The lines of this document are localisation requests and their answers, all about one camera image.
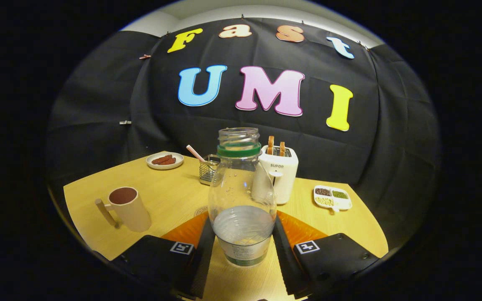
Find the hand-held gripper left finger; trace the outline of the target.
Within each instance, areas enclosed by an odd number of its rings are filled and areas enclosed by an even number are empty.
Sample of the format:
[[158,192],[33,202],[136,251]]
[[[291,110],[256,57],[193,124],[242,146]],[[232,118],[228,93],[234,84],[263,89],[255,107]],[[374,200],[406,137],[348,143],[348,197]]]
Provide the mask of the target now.
[[214,241],[204,211],[161,237],[143,236],[111,263],[161,295],[203,298]]

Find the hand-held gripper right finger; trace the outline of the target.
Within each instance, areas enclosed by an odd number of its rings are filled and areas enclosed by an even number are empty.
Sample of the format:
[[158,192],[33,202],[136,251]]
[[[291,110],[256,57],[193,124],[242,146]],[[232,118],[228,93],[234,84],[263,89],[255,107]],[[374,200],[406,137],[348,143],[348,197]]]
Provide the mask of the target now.
[[296,299],[338,294],[380,263],[346,234],[324,234],[281,211],[273,238],[287,294]]

